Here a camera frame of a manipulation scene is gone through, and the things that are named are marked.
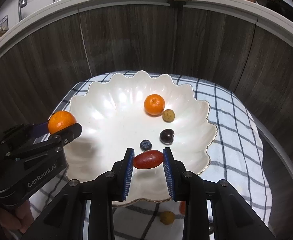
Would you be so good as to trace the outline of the left hand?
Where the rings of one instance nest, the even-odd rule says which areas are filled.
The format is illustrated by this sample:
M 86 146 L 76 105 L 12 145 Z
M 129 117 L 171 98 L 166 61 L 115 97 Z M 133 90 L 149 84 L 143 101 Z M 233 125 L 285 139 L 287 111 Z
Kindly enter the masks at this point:
M 4 239 L 12 239 L 12 235 L 9 232 L 12 230 L 25 233 L 33 222 L 34 217 L 29 200 L 26 200 L 21 206 L 10 212 L 0 207 L 0 226 L 4 233 Z

